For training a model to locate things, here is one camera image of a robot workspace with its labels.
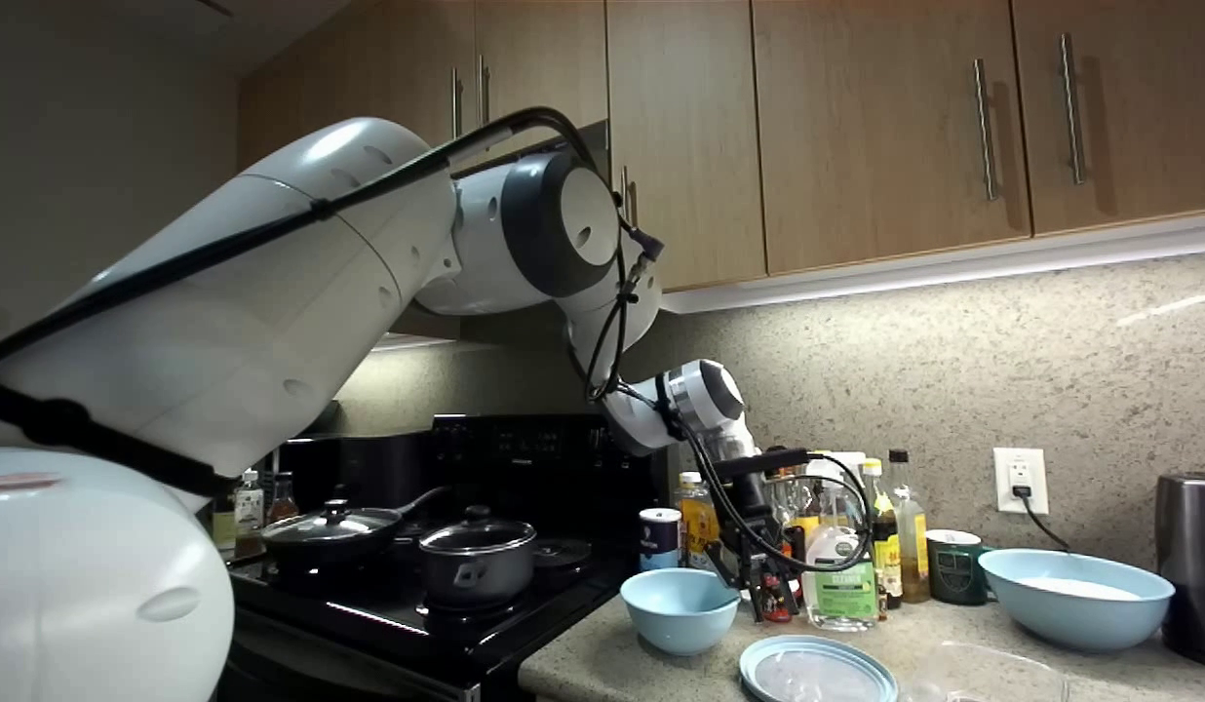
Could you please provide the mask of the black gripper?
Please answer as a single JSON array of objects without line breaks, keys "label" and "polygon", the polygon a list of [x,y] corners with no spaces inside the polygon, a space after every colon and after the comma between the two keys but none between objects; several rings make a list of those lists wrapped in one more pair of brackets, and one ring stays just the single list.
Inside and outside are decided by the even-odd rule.
[{"label": "black gripper", "polygon": [[782,525],[774,520],[773,500],[764,497],[764,480],[778,468],[803,465],[803,450],[769,450],[761,455],[722,461],[722,543],[738,552],[738,576],[745,586],[761,581],[761,569],[774,576],[800,576],[803,560],[778,550]]}]

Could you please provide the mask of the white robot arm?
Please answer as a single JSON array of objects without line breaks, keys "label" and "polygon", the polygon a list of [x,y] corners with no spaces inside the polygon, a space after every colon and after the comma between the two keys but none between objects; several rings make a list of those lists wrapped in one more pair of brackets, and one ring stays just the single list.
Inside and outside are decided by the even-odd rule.
[{"label": "white robot arm", "polygon": [[0,702],[206,702],[233,590],[198,510],[306,429],[421,305],[554,305],[583,389],[643,454],[769,465],[712,360],[621,376],[662,308],[577,130],[519,109],[444,146],[323,125],[0,339]]}]

